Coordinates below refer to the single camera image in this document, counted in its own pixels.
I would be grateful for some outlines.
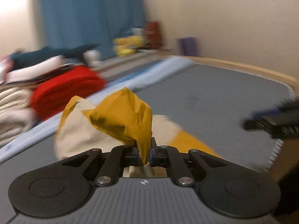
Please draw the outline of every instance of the blue curtain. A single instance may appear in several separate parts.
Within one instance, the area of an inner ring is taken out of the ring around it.
[[[102,59],[115,55],[114,38],[146,22],[142,0],[41,0],[41,9],[50,46],[98,43]]]

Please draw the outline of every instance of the wall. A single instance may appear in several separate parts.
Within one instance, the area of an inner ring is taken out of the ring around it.
[[[299,79],[299,0],[144,0],[168,46],[196,36],[200,55],[273,69]]]
[[[38,0],[0,0],[0,18],[0,56],[44,45]]]

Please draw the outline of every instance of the metal screw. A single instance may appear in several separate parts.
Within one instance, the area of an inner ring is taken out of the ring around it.
[[[97,178],[97,182],[99,184],[108,184],[111,182],[111,178],[108,176],[101,176]]]
[[[183,185],[188,185],[193,183],[193,179],[189,177],[181,177],[178,179],[178,182]]]

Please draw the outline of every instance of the red folded blanket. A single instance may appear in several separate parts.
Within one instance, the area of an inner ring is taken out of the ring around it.
[[[99,78],[85,66],[52,78],[34,91],[31,107],[40,120],[46,120],[64,110],[73,96],[85,98],[105,87],[105,80]]]

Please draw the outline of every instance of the dark green cloth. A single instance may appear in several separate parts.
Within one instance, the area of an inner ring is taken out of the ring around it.
[[[41,63],[51,57],[62,55],[65,58],[77,58],[84,64],[86,64],[83,53],[87,50],[91,50],[98,47],[97,44],[86,44],[74,49],[55,49],[46,46],[40,50],[36,50],[28,53],[12,53],[11,59],[14,61],[12,70],[18,70],[29,66],[34,66]]]

